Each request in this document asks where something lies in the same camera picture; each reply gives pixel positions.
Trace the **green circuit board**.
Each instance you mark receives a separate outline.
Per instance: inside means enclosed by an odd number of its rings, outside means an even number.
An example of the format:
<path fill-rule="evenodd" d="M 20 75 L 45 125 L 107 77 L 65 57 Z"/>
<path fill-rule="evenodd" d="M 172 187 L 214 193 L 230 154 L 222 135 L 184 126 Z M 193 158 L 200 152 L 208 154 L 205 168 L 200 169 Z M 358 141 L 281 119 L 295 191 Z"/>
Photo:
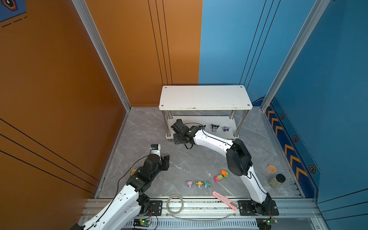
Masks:
<path fill-rule="evenodd" d="M 278 223 L 278 220 L 277 219 L 274 219 L 274 218 L 265 218 L 265 219 L 256 219 L 256 222 L 257 222 L 257 226 L 259 228 L 259 230 L 271 230 L 272 229 L 272 226 L 274 224 L 277 224 Z"/>
<path fill-rule="evenodd" d="M 150 219 L 134 219 L 133 222 L 133 228 L 149 228 L 152 224 L 152 221 Z"/>

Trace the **orange tape roll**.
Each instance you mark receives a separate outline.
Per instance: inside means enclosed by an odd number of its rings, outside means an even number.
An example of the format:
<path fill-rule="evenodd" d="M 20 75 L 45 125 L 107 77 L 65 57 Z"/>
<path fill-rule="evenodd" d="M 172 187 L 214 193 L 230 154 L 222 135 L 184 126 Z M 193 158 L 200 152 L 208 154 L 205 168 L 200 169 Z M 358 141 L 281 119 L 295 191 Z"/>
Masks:
<path fill-rule="evenodd" d="M 266 170 L 269 174 L 275 174 L 277 172 L 277 168 L 274 165 L 268 165 Z"/>

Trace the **left green circuit board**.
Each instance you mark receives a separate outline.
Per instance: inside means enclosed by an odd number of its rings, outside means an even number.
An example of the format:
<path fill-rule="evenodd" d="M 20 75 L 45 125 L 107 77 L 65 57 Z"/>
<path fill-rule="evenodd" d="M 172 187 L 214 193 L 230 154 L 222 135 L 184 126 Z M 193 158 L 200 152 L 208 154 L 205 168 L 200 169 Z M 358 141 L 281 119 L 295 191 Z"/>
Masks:
<path fill-rule="evenodd" d="M 134 219 L 133 222 L 133 228 L 149 228 L 152 224 L 152 221 L 150 219 Z"/>

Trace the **orange green toy car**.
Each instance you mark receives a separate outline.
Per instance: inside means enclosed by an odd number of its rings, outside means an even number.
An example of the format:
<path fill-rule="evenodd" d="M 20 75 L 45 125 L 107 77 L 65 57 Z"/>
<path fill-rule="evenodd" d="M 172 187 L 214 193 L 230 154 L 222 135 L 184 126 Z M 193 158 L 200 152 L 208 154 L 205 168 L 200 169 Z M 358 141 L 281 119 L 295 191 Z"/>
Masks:
<path fill-rule="evenodd" d="M 229 173 L 228 173 L 226 170 L 222 170 L 222 171 L 221 171 L 221 175 L 222 175 L 223 177 L 226 177 L 226 178 L 228 178 L 228 177 L 229 177 Z"/>

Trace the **pink toy car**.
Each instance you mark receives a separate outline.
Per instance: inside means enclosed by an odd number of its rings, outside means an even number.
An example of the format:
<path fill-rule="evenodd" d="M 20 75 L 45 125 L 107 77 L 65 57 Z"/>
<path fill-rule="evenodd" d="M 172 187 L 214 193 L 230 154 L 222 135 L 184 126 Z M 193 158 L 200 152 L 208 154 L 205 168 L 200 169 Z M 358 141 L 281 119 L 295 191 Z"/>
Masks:
<path fill-rule="evenodd" d="M 219 174 L 217 176 L 214 177 L 214 182 L 218 183 L 220 182 L 222 179 L 224 178 L 224 176 L 222 174 Z"/>

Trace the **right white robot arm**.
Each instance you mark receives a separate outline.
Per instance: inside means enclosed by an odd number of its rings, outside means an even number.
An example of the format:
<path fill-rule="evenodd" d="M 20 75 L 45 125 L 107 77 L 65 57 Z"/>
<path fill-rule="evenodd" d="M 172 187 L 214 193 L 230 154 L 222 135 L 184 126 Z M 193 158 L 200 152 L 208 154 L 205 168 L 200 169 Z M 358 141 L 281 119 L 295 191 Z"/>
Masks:
<path fill-rule="evenodd" d="M 174 131 L 176 144 L 191 144 L 204 146 L 214 150 L 226 158 L 228 170 L 240 177 L 250 194 L 250 212 L 254 215 L 278 216 L 279 211 L 276 202 L 262 187 L 256 176 L 252 156 L 240 139 L 227 140 L 212 135 L 198 126 L 188 127 L 181 119 L 178 119 L 171 129 Z"/>

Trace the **black round cap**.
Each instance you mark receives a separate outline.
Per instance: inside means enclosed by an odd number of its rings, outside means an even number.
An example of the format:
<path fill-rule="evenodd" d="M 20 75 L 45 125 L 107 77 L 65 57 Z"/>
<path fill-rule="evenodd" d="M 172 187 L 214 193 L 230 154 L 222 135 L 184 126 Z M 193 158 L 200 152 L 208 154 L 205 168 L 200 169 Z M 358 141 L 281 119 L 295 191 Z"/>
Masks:
<path fill-rule="evenodd" d="M 278 186 L 280 186 L 282 183 L 284 183 L 286 181 L 286 178 L 283 174 L 277 174 L 276 176 L 274 176 L 272 179 L 270 179 L 268 181 L 268 184 L 272 187 L 272 188 L 276 188 Z"/>

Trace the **white two-tier shelf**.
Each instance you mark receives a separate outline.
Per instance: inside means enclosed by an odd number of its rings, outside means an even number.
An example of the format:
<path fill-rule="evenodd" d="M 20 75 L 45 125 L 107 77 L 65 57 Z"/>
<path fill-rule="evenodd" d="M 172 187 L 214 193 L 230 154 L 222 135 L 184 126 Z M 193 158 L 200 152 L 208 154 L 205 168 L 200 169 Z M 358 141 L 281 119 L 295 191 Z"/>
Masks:
<path fill-rule="evenodd" d="M 159 109 L 166 125 L 166 138 L 173 140 L 171 129 L 177 119 L 189 125 L 206 125 L 205 131 L 223 139 L 238 138 L 241 126 L 253 105 L 243 85 L 199 85 L 164 86 L 160 97 Z M 177 111 L 231 111 L 226 116 L 182 115 L 174 116 Z M 219 125 L 212 132 L 211 125 Z M 230 127 L 224 132 L 223 127 Z"/>

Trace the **clear coiled tube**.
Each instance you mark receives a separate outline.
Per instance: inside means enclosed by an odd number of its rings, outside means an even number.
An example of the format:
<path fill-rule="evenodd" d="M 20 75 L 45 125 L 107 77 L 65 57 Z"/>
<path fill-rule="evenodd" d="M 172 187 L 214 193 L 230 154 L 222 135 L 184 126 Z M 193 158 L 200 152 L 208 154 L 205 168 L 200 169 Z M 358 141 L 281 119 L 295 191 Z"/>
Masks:
<path fill-rule="evenodd" d="M 183 198 L 172 195 L 163 203 L 163 215 L 185 221 L 222 221 L 237 211 L 217 198 Z"/>

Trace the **yellow small figurine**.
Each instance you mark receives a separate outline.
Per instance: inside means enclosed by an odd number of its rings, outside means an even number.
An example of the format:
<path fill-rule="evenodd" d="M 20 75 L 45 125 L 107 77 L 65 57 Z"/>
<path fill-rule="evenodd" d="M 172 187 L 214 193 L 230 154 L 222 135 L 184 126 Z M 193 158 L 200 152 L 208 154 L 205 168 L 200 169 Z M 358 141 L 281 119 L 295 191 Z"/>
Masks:
<path fill-rule="evenodd" d="M 204 184 L 201 181 L 197 181 L 196 185 L 197 185 L 198 188 L 201 188 L 201 187 L 204 186 Z"/>

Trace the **right green circuit board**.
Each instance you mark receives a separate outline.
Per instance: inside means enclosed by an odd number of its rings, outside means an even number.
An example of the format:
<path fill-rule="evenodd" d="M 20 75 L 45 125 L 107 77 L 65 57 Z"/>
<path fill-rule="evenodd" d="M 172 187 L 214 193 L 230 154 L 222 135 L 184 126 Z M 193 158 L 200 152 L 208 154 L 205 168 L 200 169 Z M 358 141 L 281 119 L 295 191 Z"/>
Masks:
<path fill-rule="evenodd" d="M 278 223 L 278 220 L 277 219 L 274 219 L 274 218 L 265 218 L 265 219 L 256 219 L 256 222 L 257 222 L 257 226 L 259 228 L 259 230 L 271 230 L 272 229 L 272 226 L 274 224 L 277 224 Z"/>

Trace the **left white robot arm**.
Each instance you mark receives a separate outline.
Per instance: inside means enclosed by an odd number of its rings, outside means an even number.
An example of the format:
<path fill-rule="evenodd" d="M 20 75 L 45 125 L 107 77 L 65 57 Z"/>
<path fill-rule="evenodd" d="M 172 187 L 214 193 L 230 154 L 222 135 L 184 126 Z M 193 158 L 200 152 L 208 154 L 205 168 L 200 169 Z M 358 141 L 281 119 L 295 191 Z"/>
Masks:
<path fill-rule="evenodd" d="M 126 185 L 97 215 L 83 225 L 74 224 L 72 230 L 120 230 L 139 214 L 146 213 L 150 198 L 144 194 L 154 178 L 170 167 L 170 156 L 152 153 L 142 167 L 129 177 Z"/>

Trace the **pink utility knife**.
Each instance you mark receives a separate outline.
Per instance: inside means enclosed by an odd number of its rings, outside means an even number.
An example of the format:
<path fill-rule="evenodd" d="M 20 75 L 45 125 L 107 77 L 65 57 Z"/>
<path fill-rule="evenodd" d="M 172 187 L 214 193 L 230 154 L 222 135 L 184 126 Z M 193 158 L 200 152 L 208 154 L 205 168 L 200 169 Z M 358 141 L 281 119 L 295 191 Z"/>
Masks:
<path fill-rule="evenodd" d="M 234 201 L 228 199 L 227 197 L 225 197 L 224 195 L 221 195 L 220 193 L 216 191 L 213 191 L 212 195 L 218 200 L 220 200 L 221 202 L 223 202 L 224 204 L 226 204 L 230 209 L 237 211 L 238 205 Z"/>

